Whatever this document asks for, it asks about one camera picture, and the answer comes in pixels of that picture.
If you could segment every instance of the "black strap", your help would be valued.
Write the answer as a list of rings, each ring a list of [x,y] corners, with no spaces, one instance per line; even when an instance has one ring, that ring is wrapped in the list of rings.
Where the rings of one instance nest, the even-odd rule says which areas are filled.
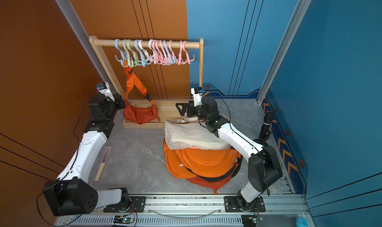
[[[152,100],[152,96],[149,95],[148,93],[146,93],[146,95],[143,96],[145,99],[147,99],[148,101],[151,101]]]
[[[243,160],[243,156],[240,155],[240,159],[238,160],[238,165],[236,167],[236,163],[235,165],[233,165],[233,167],[224,175],[220,176],[220,177],[203,177],[203,176],[200,176],[200,175],[197,175],[195,174],[191,169],[187,168],[187,170],[195,175],[197,175],[198,177],[202,178],[203,180],[206,180],[208,182],[218,182],[218,181],[221,181],[221,180],[224,180],[226,179],[227,177],[229,177],[230,175],[232,175],[231,177],[234,177],[236,176],[236,174],[239,172],[240,170],[240,167],[241,167],[241,163],[242,163],[242,160]]]
[[[236,169],[232,172],[232,177],[236,176],[236,174],[239,172],[240,170],[240,167],[241,167],[241,163],[243,162],[243,156],[240,155],[240,158],[238,160],[238,166],[236,167]]]

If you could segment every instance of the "black buckle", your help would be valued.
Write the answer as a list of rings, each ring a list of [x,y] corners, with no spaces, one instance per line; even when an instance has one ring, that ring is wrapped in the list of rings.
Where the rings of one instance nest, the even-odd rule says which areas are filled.
[[[148,101],[151,101],[152,100],[152,96],[149,95],[148,93],[146,93],[146,95],[143,96],[145,99],[147,99]]]

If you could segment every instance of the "blue cloth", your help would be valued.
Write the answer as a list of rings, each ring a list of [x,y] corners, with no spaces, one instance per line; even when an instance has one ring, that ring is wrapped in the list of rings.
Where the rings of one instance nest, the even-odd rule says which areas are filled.
[[[308,221],[304,218],[298,217],[296,220],[296,227],[308,227]]]

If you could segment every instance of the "white bag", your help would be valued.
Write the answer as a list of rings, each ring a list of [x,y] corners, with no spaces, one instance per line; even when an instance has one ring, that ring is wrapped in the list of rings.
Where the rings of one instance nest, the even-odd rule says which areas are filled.
[[[203,128],[196,118],[191,120],[167,120],[165,122],[165,141],[172,150],[197,147],[207,150],[228,149],[230,145]]]

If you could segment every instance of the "blue hanger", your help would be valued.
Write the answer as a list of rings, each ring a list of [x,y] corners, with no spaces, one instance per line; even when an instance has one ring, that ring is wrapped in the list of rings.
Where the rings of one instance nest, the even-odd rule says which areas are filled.
[[[166,41],[163,41],[163,45],[165,46],[166,53],[167,53],[167,57],[168,57],[168,60],[170,61],[170,63],[167,63],[167,61],[165,60],[165,61],[166,61],[166,64],[167,64],[167,65],[172,65],[172,64],[174,64],[175,61],[173,60],[173,58],[172,58],[171,55],[170,55],[169,49],[167,48],[167,45],[166,45]]]
[[[135,49],[139,52],[139,55],[141,56],[142,66],[145,67],[146,61],[145,61],[145,58],[144,58],[142,51],[138,47],[138,40],[134,41],[134,46],[135,46]]]
[[[114,46],[115,46],[115,48],[117,48],[117,50],[119,50],[121,52],[121,58],[122,59],[118,60],[117,55],[115,56],[115,59],[123,65],[123,63],[125,62],[125,59],[127,57],[127,54],[124,54],[123,51],[118,47],[118,41],[119,41],[119,39],[114,40]]]

